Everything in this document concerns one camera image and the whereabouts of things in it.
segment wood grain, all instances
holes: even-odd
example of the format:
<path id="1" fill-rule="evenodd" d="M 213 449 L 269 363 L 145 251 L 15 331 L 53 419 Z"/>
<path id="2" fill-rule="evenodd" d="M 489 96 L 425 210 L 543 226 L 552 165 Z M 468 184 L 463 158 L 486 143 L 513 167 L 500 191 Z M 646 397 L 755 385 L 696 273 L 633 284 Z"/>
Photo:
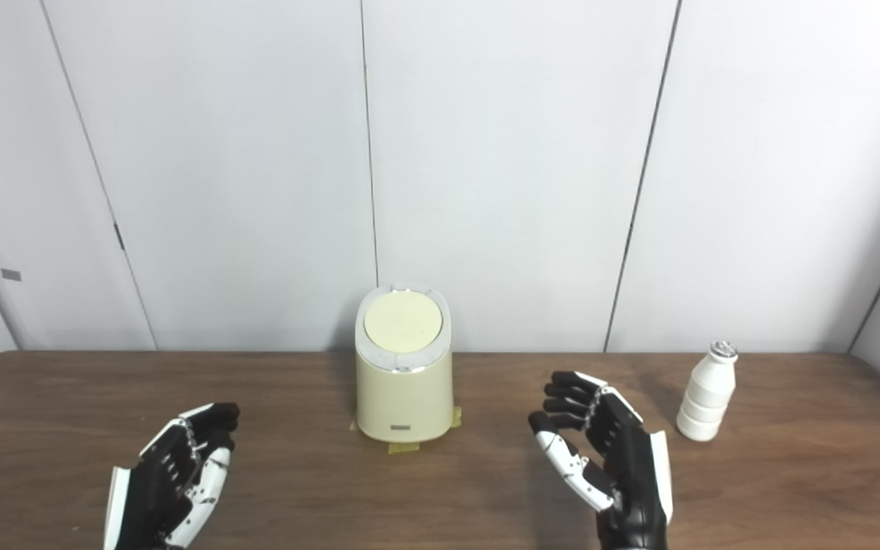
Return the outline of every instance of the wood grain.
<path id="1" fill-rule="evenodd" d="M 389 455 L 349 432 L 349 354 L 0 354 L 0 548 L 100 547 L 111 466 L 223 400 L 244 411 L 237 450 L 195 550 L 598 548 L 525 421 L 555 369 L 610 380 L 669 429 L 671 549 L 880 548 L 880 378 L 848 356 L 744 355 L 723 431 L 696 443 L 671 421 L 697 359 L 455 355 L 464 424 Z"/>

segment wooden table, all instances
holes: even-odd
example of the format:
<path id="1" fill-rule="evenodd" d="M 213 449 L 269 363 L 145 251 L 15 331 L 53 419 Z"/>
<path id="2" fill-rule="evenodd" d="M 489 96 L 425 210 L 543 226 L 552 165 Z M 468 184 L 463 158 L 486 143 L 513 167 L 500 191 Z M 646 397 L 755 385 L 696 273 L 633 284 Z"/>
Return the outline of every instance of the wooden table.
<path id="1" fill-rule="evenodd" d="M 464 424 L 390 455 L 349 431 L 349 354 L 1 354 L 0 548 L 100 548 L 111 466 L 226 400 L 237 450 L 195 550 L 598 548 L 526 421 L 555 369 L 610 380 L 669 431 L 671 550 L 880 548 L 880 378 L 844 355 L 743 355 L 722 432 L 697 443 L 672 427 L 698 358 L 457 354 Z"/>

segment beige lid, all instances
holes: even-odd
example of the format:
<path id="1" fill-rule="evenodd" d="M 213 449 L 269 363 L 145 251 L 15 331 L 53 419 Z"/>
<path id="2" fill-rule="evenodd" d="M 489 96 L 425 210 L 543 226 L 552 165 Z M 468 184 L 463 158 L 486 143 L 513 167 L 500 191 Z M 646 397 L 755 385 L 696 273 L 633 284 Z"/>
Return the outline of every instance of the beige lid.
<path id="1" fill-rule="evenodd" d="M 433 299 L 412 290 L 378 296 L 364 318 L 364 328 L 377 347 L 393 353 L 411 353 L 436 340 L 443 314 Z"/>

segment door hinge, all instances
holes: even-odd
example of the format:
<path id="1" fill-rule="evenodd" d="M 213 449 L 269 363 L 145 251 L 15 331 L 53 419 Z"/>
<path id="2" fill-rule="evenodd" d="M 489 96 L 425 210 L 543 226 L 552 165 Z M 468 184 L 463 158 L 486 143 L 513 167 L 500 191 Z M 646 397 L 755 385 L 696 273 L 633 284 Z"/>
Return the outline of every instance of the door hinge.
<path id="1" fill-rule="evenodd" d="M 118 244 L 120 244 L 121 249 L 124 250 L 125 249 L 125 240 L 121 239 L 121 230 L 118 227 L 118 224 L 116 224 L 116 223 L 115 223 L 115 234 L 118 235 Z"/>

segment black robotic glove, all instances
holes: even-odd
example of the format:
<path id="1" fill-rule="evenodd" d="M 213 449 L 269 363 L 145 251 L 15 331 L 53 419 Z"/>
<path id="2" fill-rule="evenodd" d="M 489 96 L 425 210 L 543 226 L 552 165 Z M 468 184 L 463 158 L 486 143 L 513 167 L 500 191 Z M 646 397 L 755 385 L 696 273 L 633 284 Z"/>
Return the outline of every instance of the black robotic glove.
<path id="1" fill-rule="evenodd" d="M 130 470 L 115 467 L 104 550 L 189 546 L 226 483 L 237 428 L 235 403 L 210 403 L 168 422 Z"/>
<path id="2" fill-rule="evenodd" d="M 617 390 L 583 373 L 552 373 L 545 395 L 544 411 L 529 415 L 529 425 L 563 480 L 597 512 L 603 547 L 667 550 L 673 504 L 664 432 L 647 434 Z M 559 429 L 582 431 L 603 466 L 580 455 Z"/>

